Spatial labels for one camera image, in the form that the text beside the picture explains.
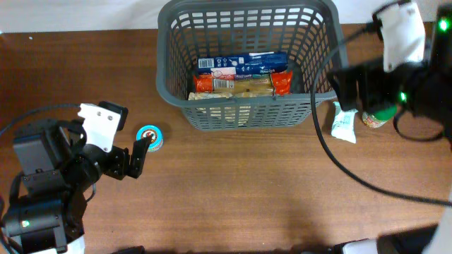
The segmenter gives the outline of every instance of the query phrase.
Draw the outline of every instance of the green lid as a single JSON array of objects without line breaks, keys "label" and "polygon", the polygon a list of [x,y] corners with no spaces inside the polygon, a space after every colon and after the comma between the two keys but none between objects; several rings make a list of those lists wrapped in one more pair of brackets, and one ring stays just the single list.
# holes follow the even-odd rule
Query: green lid
[{"label": "green lid", "polygon": [[388,109],[378,111],[374,114],[374,117],[380,121],[389,121],[397,113],[397,106],[394,105]]}]

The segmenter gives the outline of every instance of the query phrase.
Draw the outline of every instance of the basket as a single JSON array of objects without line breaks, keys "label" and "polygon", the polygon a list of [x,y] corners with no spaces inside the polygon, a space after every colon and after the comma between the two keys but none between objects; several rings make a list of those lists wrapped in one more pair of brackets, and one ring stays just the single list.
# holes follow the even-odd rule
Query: basket
[{"label": "basket", "polygon": [[[331,0],[173,0],[158,16],[157,91],[202,131],[294,126],[310,115],[309,88],[323,58],[342,38]],[[252,52],[286,52],[289,66],[298,68],[295,91],[187,100],[198,57]],[[317,106],[335,97],[327,71],[346,65],[343,48],[322,73]]]}]

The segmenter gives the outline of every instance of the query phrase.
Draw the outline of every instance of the green light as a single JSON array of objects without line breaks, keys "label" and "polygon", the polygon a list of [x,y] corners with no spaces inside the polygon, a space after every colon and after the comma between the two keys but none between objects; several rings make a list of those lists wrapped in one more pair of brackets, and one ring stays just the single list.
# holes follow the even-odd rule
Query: green light
[{"label": "green light", "polygon": [[441,29],[443,32],[449,29],[449,22],[445,18],[439,21],[439,29]]},{"label": "green light", "polygon": [[29,221],[22,221],[22,227],[25,228],[27,226],[30,226],[30,222]]},{"label": "green light", "polygon": [[407,102],[407,95],[404,92],[401,92],[400,99],[402,100],[402,102]]}]

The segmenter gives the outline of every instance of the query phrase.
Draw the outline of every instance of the white wall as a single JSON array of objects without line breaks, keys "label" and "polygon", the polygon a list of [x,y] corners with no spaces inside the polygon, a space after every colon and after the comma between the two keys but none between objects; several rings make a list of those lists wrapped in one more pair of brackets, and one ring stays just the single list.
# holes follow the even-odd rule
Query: white wall
[{"label": "white wall", "polygon": [[[169,0],[0,0],[0,31],[51,32],[157,28]],[[387,0],[333,0],[341,23],[365,23]],[[447,0],[417,0],[422,17],[432,21]]]}]

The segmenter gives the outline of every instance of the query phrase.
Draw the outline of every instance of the wooden tabletop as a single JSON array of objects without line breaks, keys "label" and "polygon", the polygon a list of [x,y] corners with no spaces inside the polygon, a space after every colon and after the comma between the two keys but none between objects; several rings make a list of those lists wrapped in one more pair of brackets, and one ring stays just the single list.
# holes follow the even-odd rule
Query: wooden tabletop
[{"label": "wooden tabletop", "polygon": [[[356,30],[344,25],[344,33]],[[133,145],[146,124],[165,144],[148,153],[138,180],[103,176],[85,216],[86,253],[129,246],[148,250],[229,251],[333,245],[437,222],[441,207],[395,200],[358,185],[327,158],[311,117],[294,128],[201,132],[155,89],[157,30],[3,34],[0,36],[0,125],[27,110],[109,100],[129,108],[115,145]],[[349,61],[381,55],[376,35],[348,46]],[[413,143],[388,123],[355,119],[357,144],[332,138],[334,108],[319,109],[328,145],[362,178],[404,193],[447,198],[452,154],[445,141]],[[76,110],[32,117],[76,118]],[[410,135],[440,126],[403,119]],[[0,139],[0,193],[20,172],[12,131]]]}]

